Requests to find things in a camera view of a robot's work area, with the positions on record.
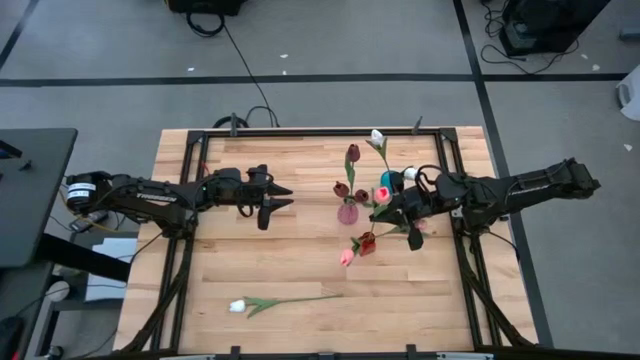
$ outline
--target wooden tabletop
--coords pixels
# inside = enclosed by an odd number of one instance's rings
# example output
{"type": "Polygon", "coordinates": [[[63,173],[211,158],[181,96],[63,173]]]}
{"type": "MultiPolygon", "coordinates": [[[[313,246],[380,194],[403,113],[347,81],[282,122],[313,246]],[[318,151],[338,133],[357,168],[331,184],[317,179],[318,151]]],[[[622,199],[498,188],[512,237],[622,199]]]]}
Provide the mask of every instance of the wooden tabletop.
{"type": "MultiPolygon", "coordinates": [[[[483,129],[456,130],[467,173],[493,176],[483,129]]],[[[163,131],[154,180],[179,181],[187,131],[163,131]]],[[[376,186],[384,169],[364,140],[345,136],[211,140],[209,169],[237,167],[244,172],[266,163],[275,182],[294,191],[295,202],[272,215],[267,231],[258,230],[255,215],[243,218],[235,207],[200,214],[180,353],[227,354],[233,345],[241,346],[243,353],[402,352],[406,344],[416,344],[418,351],[472,349],[448,215],[428,219],[430,236],[419,251],[409,251],[404,235],[392,235],[377,240],[375,253],[357,257],[348,268],[340,266],[341,250],[351,246],[349,237],[370,228],[370,209],[359,207],[360,218],[354,225],[341,225],[336,218],[341,200],[332,187],[335,181],[347,183],[345,150],[351,143],[360,146],[357,189],[376,186]],[[251,319],[229,312],[229,303],[243,296],[329,294],[344,297],[282,304],[251,319]]],[[[438,164],[434,141],[427,136],[392,136],[388,162],[394,169],[438,164]]],[[[375,232],[390,227],[378,224],[375,232]]],[[[511,238],[506,223],[495,224],[492,231],[511,238]]],[[[158,232],[155,225],[142,226],[138,247],[158,232]]],[[[513,248],[491,235],[481,241],[496,303],[522,335],[535,342],[513,248]]],[[[166,239],[160,239],[136,258],[114,349],[132,339],[156,305],[166,249],[166,239]]],[[[179,246],[175,270],[181,253],[179,246]]],[[[488,344],[486,316],[477,298],[476,303],[488,344]]],[[[168,345],[172,311],[166,318],[163,346],[168,345]]]]}

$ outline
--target teal object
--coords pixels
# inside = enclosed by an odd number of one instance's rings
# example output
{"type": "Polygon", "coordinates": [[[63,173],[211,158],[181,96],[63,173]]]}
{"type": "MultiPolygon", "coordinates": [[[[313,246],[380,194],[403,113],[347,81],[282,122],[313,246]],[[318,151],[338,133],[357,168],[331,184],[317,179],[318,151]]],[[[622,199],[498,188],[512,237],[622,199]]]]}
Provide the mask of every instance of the teal object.
{"type": "Polygon", "coordinates": [[[380,176],[380,186],[382,187],[386,187],[387,190],[389,190],[390,193],[393,193],[393,191],[391,190],[391,173],[394,173],[397,171],[393,171],[391,170],[391,172],[389,171],[385,171],[382,173],[382,176],[380,176]]]}

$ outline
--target black floor stripe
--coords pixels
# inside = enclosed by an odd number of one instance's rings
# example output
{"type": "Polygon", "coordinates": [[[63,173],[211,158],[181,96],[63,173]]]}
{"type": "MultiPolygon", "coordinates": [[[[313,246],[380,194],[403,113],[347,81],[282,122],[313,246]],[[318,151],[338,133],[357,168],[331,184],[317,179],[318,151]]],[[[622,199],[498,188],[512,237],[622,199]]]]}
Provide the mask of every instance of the black floor stripe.
{"type": "MultiPolygon", "coordinates": [[[[487,135],[489,137],[489,143],[493,152],[493,158],[495,159],[498,175],[500,177],[509,176],[507,159],[502,147],[502,141],[500,140],[500,134],[498,133],[498,126],[493,115],[489,94],[487,93],[487,87],[484,83],[484,78],[478,62],[478,56],[476,55],[473,39],[471,38],[469,24],[467,23],[467,17],[464,12],[462,1],[453,0],[453,5],[456,9],[460,30],[462,31],[462,38],[465,50],[467,51],[467,57],[469,58],[473,81],[476,85],[476,90],[478,91],[480,107],[482,109],[482,114],[484,115],[487,135]]],[[[518,251],[520,252],[520,266],[522,268],[522,276],[525,280],[527,297],[529,298],[529,305],[531,306],[531,313],[533,315],[536,332],[538,334],[538,342],[545,346],[552,347],[553,341],[551,339],[549,322],[547,321],[546,313],[544,311],[544,304],[542,303],[542,297],[540,295],[540,287],[538,286],[538,279],[536,278],[533,261],[531,259],[531,251],[529,250],[524,225],[522,224],[522,218],[519,213],[511,216],[511,229],[513,231],[518,251]]]]}
{"type": "MultiPolygon", "coordinates": [[[[620,81],[626,73],[552,74],[552,75],[481,75],[484,82],[562,82],[620,81]]],[[[265,75],[256,76],[261,84],[332,83],[332,82],[474,82],[471,74],[328,74],[328,75],[265,75]]],[[[148,78],[85,78],[85,79],[0,79],[0,87],[73,87],[73,86],[153,86],[251,84],[248,76],[148,77],[148,78]]]]}
{"type": "Polygon", "coordinates": [[[548,74],[548,75],[507,75],[486,74],[482,75],[484,81],[504,82],[540,82],[540,81],[620,81],[628,73],[608,74],[548,74]]]}
{"type": "MultiPolygon", "coordinates": [[[[268,75],[256,76],[261,84],[279,83],[330,83],[330,82],[392,82],[433,81],[470,82],[465,74],[336,74],[336,75],[268,75]]],[[[156,77],[113,79],[0,79],[0,87],[45,86],[130,86],[130,85],[200,85],[200,84],[251,84],[249,76],[205,77],[156,77]]]]}
{"type": "Polygon", "coordinates": [[[7,62],[9,55],[11,55],[11,51],[18,42],[18,38],[20,38],[22,30],[24,30],[24,27],[27,25],[27,21],[29,21],[31,14],[33,14],[33,10],[36,8],[36,5],[38,5],[38,1],[39,0],[29,1],[29,4],[24,10],[24,14],[22,14],[20,21],[16,25],[15,29],[13,29],[13,32],[11,33],[9,40],[7,40],[7,43],[4,45],[4,48],[2,48],[2,52],[0,53],[0,70],[2,70],[2,67],[7,62]]]}

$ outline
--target white object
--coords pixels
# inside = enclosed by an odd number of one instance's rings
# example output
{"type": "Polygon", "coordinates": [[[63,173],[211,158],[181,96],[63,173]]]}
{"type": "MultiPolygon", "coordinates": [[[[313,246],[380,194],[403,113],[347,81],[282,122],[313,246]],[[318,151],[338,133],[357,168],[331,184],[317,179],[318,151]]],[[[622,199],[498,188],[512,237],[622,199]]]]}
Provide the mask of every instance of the white object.
{"type": "Polygon", "coordinates": [[[247,305],[244,300],[237,300],[229,305],[229,311],[231,312],[244,312],[245,310],[247,310],[247,305]]]}
{"type": "MultiPolygon", "coordinates": [[[[102,244],[94,245],[92,249],[97,253],[119,258],[124,262],[131,262],[131,257],[136,252],[137,243],[138,239],[136,238],[105,238],[102,244]]],[[[124,299],[127,287],[127,284],[122,281],[93,274],[89,274],[87,285],[89,286],[87,286],[85,301],[124,299]]]]}
{"type": "Polygon", "coordinates": [[[382,146],[382,143],[384,143],[384,135],[378,130],[371,130],[371,142],[375,146],[382,146]]]}
{"type": "Polygon", "coordinates": [[[640,121],[640,65],[616,85],[622,115],[640,121]]]}
{"type": "Polygon", "coordinates": [[[418,175],[418,170],[414,168],[407,168],[404,170],[404,178],[405,180],[415,180],[416,175],[418,175]]]}

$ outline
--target pink tulip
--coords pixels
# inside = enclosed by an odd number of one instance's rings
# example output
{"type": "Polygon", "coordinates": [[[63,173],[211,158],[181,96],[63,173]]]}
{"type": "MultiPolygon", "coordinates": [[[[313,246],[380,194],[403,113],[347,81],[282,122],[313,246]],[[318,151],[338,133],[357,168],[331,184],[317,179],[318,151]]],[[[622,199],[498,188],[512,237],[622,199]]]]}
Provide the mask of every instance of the pink tulip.
{"type": "Polygon", "coordinates": [[[378,188],[373,193],[373,200],[380,205],[386,205],[391,201],[391,193],[389,193],[389,189],[386,187],[378,188]]]}
{"type": "Polygon", "coordinates": [[[354,254],[351,249],[342,250],[342,255],[340,255],[340,265],[349,266],[355,256],[356,254],[354,254]]]}

